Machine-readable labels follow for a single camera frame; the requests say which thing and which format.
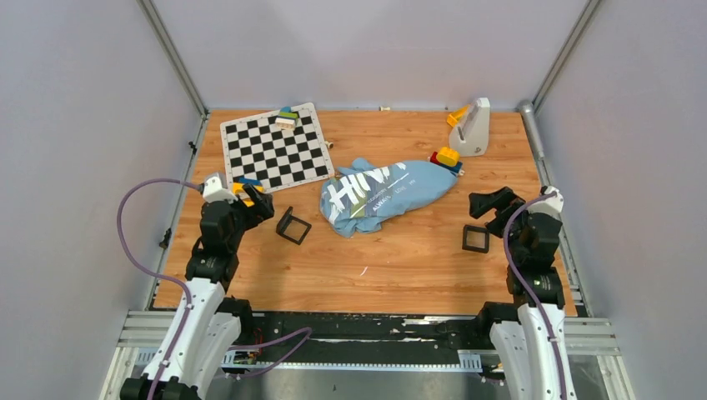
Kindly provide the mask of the light blue printed t-shirt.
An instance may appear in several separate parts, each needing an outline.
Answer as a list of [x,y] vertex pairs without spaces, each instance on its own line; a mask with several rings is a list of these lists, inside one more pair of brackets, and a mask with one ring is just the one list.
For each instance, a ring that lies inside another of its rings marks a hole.
[[319,210],[342,237],[375,233],[383,222],[439,200],[457,181],[456,174],[430,161],[375,167],[357,158],[324,182]]

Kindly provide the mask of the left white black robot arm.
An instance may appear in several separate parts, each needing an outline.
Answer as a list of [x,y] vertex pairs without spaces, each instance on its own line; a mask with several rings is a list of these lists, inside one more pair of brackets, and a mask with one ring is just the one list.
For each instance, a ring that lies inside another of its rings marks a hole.
[[125,380],[121,399],[204,399],[228,347],[255,334],[249,302],[226,292],[244,233],[273,217],[273,199],[247,183],[243,200],[213,178],[196,189],[204,199],[200,235],[185,279],[175,282],[183,290],[178,310],[141,376]]

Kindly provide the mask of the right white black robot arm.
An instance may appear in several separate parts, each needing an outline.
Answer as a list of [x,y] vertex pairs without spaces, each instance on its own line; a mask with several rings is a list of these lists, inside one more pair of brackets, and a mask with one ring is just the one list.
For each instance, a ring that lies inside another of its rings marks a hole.
[[502,239],[508,262],[513,301],[485,303],[476,318],[476,336],[495,348],[513,399],[577,397],[565,345],[563,284],[554,266],[563,205],[552,186],[543,186],[530,201],[509,187],[469,196],[472,218],[494,212],[485,228]]

